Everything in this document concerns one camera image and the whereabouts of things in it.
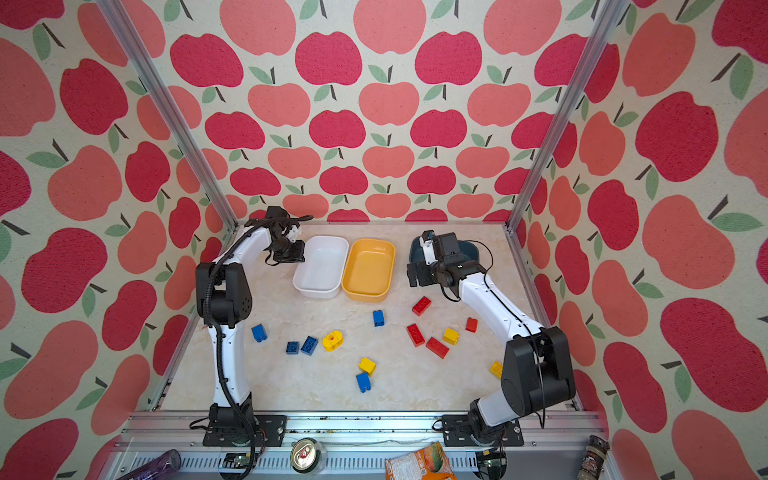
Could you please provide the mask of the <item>white plastic container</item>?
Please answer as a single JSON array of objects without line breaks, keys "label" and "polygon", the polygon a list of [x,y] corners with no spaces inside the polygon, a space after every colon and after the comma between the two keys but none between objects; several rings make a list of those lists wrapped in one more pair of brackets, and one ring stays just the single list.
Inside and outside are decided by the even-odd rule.
[{"label": "white plastic container", "polygon": [[331,299],[339,294],[349,243],[338,236],[317,235],[304,249],[305,261],[298,264],[292,282],[303,296]]}]

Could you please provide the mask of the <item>small red lego brick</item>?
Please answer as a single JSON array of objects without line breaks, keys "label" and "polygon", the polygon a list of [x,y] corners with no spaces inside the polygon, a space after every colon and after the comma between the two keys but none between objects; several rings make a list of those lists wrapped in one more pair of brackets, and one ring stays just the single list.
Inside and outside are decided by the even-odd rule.
[{"label": "small red lego brick", "polygon": [[469,317],[469,318],[467,319],[467,322],[466,322],[466,327],[465,327],[465,329],[466,329],[467,331],[469,331],[469,332],[475,333],[475,332],[477,331],[477,327],[478,327],[478,320],[477,320],[477,319],[474,319],[474,318],[471,318],[471,317]]}]

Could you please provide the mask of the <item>dark teal plastic container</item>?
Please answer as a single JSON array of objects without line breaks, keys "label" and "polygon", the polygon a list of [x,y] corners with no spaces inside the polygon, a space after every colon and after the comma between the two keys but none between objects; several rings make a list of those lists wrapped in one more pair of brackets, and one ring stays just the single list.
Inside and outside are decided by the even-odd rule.
[{"label": "dark teal plastic container", "polygon": [[[433,235],[429,238],[432,242],[434,258],[444,260],[447,264],[458,264],[466,261],[479,260],[479,250],[475,244],[465,240],[458,240],[454,233]],[[409,262],[412,264],[427,263],[425,259],[422,236],[414,238],[410,245]]]}]

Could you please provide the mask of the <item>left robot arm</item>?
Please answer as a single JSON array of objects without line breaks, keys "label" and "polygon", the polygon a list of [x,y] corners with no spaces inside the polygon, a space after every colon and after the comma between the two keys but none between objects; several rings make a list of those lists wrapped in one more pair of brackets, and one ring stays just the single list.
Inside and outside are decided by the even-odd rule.
[{"label": "left robot arm", "polygon": [[212,262],[196,267],[196,308],[211,337],[215,380],[203,444],[253,446],[259,429],[244,367],[245,321],[253,309],[246,269],[267,251],[273,263],[304,260],[297,238],[302,217],[250,220],[233,244]]}]

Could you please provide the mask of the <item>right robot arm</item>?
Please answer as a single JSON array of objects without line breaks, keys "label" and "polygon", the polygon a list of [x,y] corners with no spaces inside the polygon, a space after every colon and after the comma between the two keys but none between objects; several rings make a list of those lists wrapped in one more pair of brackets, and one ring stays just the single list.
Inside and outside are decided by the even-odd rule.
[{"label": "right robot arm", "polygon": [[471,402],[468,426],[475,443],[501,440],[513,421],[573,399],[577,389],[565,333],[525,314],[494,283],[490,269],[462,250],[456,234],[425,230],[411,243],[411,287],[437,285],[445,298],[471,307],[505,347],[500,387]]}]

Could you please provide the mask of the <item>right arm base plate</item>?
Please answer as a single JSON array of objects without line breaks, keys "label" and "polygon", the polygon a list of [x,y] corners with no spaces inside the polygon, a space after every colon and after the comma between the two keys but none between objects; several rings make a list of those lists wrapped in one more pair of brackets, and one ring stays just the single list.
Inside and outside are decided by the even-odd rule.
[{"label": "right arm base plate", "polygon": [[448,447],[522,447],[524,439],[517,420],[488,426],[479,417],[443,415],[433,424]]}]

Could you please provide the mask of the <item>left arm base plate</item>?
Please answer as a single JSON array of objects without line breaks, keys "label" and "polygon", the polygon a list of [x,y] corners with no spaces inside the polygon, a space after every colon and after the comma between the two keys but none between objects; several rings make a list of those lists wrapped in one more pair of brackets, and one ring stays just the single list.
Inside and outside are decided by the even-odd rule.
[{"label": "left arm base plate", "polygon": [[251,429],[242,425],[238,418],[212,420],[205,430],[203,445],[206,447],[246,447],[254,440],[255,448],[280,447],[283,443],[287,417],[285,415],[257,414]]}]

